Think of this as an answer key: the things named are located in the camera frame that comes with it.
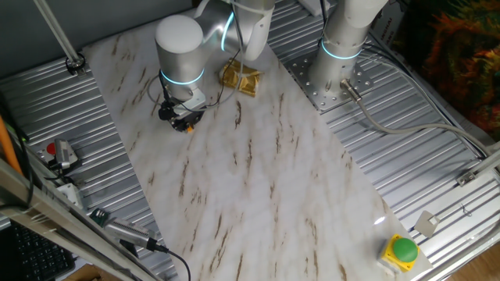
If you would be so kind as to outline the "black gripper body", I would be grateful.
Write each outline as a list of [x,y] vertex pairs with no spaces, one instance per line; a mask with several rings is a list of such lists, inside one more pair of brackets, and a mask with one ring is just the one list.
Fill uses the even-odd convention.
[[193,120],[196,116],[198,115],[204,115],[203,111],[194,111],[190,112],[185,109],[183,110],[173,110],[172,111],[173,116],[170,119],[171,124],[178,124],[178,123],[190,123],[193,124]]

